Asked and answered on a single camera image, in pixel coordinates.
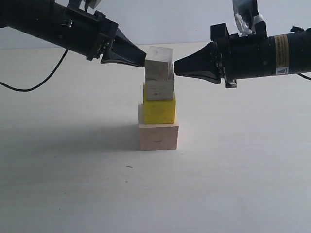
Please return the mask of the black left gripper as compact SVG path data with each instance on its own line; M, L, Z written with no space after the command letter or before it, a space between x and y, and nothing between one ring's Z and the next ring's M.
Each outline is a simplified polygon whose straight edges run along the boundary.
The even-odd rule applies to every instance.
M65 28L68 30L66 46L69 50L91 61L100 58L111 48L111 56L103 56L101 64L145 66L146 53L133 44L117 29L118 24L107 19L102 12L96 10L92 14L80 9L77 4L69 4L65 16Z

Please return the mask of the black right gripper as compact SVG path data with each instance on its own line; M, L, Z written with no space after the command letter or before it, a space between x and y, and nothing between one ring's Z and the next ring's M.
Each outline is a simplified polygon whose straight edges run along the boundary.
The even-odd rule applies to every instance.
M177 76L225 81L226 88L237 87L237 80L276 74L276 43L272 36L229 34L226 23L210 27L210 39L199 51L176 60Z

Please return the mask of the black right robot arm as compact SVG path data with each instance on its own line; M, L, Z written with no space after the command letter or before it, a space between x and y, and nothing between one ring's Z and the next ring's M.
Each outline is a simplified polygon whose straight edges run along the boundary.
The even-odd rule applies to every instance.
M237 87L239 79L297 74L311 71L311 30L292 27L288 34L268 36L264 23L259 33L230 34L226 23L210 27L210 42L197 52L176 60L177 76Z

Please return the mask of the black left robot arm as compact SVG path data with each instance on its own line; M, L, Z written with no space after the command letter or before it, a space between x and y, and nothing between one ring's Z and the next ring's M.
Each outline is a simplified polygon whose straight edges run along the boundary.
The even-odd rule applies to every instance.
M118 23L100 11L87 11L97 1L86 0L84 9L81 3L71 0L63 6L53 0L2 0L0 26L58 45L89 61L143 67L146 53L123 34Z

